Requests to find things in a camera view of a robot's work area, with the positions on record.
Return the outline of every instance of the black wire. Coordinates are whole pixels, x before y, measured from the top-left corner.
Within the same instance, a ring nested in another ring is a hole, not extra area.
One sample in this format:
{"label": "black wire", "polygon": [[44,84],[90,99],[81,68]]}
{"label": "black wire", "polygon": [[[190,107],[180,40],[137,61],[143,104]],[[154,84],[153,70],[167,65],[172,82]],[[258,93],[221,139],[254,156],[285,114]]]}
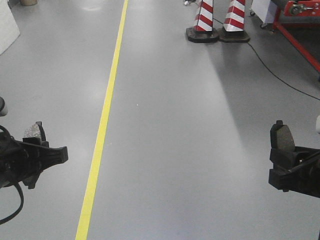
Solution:
{"label": "black wire", "polygon": [[[3,155],[4,152],[6,152],[6,154],[8,154],[9,151],[7,151],[7,150],[9,148],[9,145],[11,142],[11,135],[10,135],[9,131],[4,126],[0,125],[0,130],[3,131],[4,137],[5,137],[5,141],[3,143],[4,146],[0,149],[0,155]],[[1,173],[1,174],[3,174],[5,181],[8,181],[9,184],[12,184],[16,188],[16,190],[18,191],[19,196],[20,196],[20,206],[11,215],[9,215],[3,219],[0,219],[0,225],[7,223],[8,221],[12,220],[15,216],[17,216],[21,212],[21,210],[24,206],[24,202],[25,202],[24,193],[22,192],[22,189],[21,189],[18,181],[16,180],[14,174],[9,170],[4,173]]]}
{"label": "black wire", "polygon": [[217,21],[218,23],[220,23],[220,24],[224,24],[222,21],[219,21],[218,19],[216,19],[216,18],[213,18],[213,20],[215,20],[215,21]]}
{"label": "black wire", "polygon": [[[222,23],[221,21],[219,21],[218,19],[213,18],[213,20],[215,20],[215,21],[217,21],[218,23],[220,23],[220,24],[223,25],[223,23]],[[306,96],[308,96],[308,97],[310,97],[310,98],[313,98],[313,99],[315,99],[315,100],[320,101],[320,98],[315,97],[315,96],[313,96],[313,95],[310,95],[310,94],[308,94],[308,93],[306,93],[306,92],[304,92],[304,91],[301,91],[301,90],[295,88],[294,86],[290,85],[290,84],[287,83],[286,81],[282,80],[280,77],[278,77],[273,71],[271,71],[271,69],[270,69],[270,68],[265,64],[265,62],[261,59],[261,57],[259,56],[259,54],[258,54],[257,51],[255,50],[255,48],[254,48],[250,43],[247,42],[247,44],[252,48],[252,50],[254,51],[255,55],[258,57],[258,59],[259,59],[260,62],[262,63],[262,65],[263,65],[275,78],[277,78],[280,82],[282,82],[283,84],[287,85],[289,88],[291,88],[291,89],[293,89],[293,90],[295,90],[295,91],[297,91],[297,92],[299,92],[299,93],[301,93],[301,94],[304,94],[304,95],[306,95]]]}
{"label": "black wire", "polygon": [[3,218],[0,220],[0,225],[2,224],[5,224],[6,222],[12,220],[15,216],[17,216],[22,208],[24,207],[24,202],[25,202],[25,199],[24,199],[24,194],[22,192],[22,189],[19,185],[19,183],[12,177],[11,179],[9,178],[9,181],[14,185],[14,187],[16,188],[16,190],[18,191],[19,193],[19,196],[20,196],[20,206],[19,208],[14,212],[12,213],[10,216],[7,216],[6,218]]}

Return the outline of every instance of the red machine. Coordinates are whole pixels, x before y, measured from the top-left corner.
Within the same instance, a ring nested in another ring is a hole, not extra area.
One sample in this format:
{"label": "red machine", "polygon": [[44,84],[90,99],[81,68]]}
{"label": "red machine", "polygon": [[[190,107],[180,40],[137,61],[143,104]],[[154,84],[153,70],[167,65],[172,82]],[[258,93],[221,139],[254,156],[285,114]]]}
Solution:
{"label": "red machine", "polygon": [[280,14],[291,17],[320,17],[320,0],[272,0],[277,5],[277,11],[273,22],[273,29],[280,32],[294,45],[298,51],[320,73],[320,62],[303,47],[286,28],[319,28],[320,23],[281,23]]}

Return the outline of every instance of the caster wheel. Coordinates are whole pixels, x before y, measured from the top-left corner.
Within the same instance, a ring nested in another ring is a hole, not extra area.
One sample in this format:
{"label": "caster wheel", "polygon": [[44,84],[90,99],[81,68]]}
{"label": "caster wheel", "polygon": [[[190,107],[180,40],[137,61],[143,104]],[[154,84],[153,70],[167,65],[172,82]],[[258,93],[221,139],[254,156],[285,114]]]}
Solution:
{"label": "caster wheel", "polygon": [[260,24],[260,28],[261,28],[261,29],[266,29],[267,26],[268,26],[267,23],[262,23],[262,24]]}

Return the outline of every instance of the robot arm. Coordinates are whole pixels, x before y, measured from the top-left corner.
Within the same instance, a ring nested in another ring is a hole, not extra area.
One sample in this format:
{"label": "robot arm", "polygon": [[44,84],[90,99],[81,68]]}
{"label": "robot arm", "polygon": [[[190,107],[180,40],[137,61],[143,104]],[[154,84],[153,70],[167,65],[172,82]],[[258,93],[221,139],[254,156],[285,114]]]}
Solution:
{"label": "robot arm", "polygon": [[[0,97],[0,117],[7,112],[5,101]],[[0,225],[14,218],[23,207],[24,196],[19,182],[23,182],[28,189],[34,189],[44,170],[67,160],[66,146],[49,147],[42,122],[38,121],[28,128],[22,141],[15,140],[9,131],[0,125],[0,189],[14,186],[21,199],[18,210],[0,220]]]}
{"label": "robot arm", "polygon": [[284,192],[320,198],[320,149],[296,146],[291,131],[281,120],[270,130],[269,183]]}

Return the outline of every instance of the red metal frame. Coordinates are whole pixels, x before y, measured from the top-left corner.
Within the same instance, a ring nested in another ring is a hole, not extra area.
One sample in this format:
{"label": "red metal frame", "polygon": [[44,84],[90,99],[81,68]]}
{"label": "red metal frame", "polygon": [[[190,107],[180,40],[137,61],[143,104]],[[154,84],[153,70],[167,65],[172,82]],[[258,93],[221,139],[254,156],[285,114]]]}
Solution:
{"label": "red metal frame", "polygon": [[290,43],[310,62],[310,64],[320,73],[320,62],[315,59],[309,51],[303,47],[298,40],[288,32],[287,28],[320,28],[320,23],[280,23],[279,18],[281,9],[278,8],[275,14],[273,29],[279,29],[279,31],[290,41]]}

